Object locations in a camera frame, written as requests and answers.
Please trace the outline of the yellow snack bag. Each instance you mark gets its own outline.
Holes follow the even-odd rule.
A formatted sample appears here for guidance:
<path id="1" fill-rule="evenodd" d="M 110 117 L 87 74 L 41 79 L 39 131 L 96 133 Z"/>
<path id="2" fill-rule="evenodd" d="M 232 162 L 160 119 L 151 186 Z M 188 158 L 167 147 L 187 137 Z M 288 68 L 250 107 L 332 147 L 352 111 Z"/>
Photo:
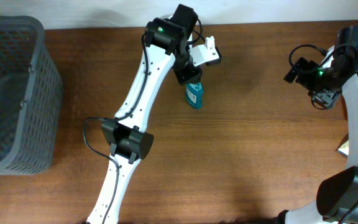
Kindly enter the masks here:
<path id="1" fill-rule="evenodd" d="M 336 149 L 336 151 L 338 153 L 340 153 L 340 155 L 342 155 L 344 157 L 348 157 L 348 154 L 349 154 L 349 135 L 348 134 L 346 134 L 343 137 L 343 139 L 339 143 L 339 146 Z"/>

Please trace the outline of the blue mouthwash bottle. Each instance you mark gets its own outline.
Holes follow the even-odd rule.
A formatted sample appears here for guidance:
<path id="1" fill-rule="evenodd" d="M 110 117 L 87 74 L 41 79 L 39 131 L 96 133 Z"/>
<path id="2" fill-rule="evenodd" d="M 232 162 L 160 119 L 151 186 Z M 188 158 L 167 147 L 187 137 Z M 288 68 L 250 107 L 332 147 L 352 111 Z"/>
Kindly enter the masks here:
<path id="1" fill-rule="evenodd" d="M 203 93 L 204 93 L 204 89 L 200 82 L 186 84 L 185 96 L 186 96 L 188 103 L 194 109 L 200 109 L 202 107 Z"/>

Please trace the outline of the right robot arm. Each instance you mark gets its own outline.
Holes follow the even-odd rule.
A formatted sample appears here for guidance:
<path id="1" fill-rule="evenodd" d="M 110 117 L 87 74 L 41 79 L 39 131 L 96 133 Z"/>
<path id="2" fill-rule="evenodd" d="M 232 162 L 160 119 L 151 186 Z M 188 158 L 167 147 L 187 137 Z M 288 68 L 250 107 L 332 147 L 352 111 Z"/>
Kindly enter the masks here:
<path id="1" fill-rule="evenodd" d="M 346 168 L 322 181 L 315 201 L 296 210 L 284 210 L 275 223 L 358 223 L 358 26 L 338 30 L 336 43 L 321 63 L 300 57 L 291 62 L 284 80 L 308 90 L 311 104 L 330 110 L 339 96 L 346 103 L 349 151 Z"/>

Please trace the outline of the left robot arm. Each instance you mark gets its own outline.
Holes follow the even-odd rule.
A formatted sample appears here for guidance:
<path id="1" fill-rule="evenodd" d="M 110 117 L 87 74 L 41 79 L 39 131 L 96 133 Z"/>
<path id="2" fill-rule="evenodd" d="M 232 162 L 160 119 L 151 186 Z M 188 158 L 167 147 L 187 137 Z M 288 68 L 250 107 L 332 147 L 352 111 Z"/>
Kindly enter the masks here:
<path id="1" fill-rule="evenodd" d="M 129 181 L 148 155 L 154 136 L 147 133 L 149 114 L 170 70 L 193 108 L 202 106 L 201 65 L 216 65 L 222 56 L 214 37 L 195 30 L 201 21 L 194 9 L 178 5 L 173 15 L 147 23 L 141 37 L 142 59 L 131 89 L 113 118 L 98 118 L 109 146 L 108 170 L 96 205 L 86 222 L 117 223 Z"/>

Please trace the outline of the grey plastic mesh basket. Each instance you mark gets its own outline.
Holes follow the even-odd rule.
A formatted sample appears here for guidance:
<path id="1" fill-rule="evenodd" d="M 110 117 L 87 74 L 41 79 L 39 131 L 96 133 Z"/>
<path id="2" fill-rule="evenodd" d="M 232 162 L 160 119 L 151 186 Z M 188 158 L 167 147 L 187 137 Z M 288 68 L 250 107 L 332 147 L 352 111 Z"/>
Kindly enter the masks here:
<path id="1" fill-rule="evenodd" d="M 0 175 L 34 175 L 52 164 L 62 78 L 30 16 L 0 16 Z"/>

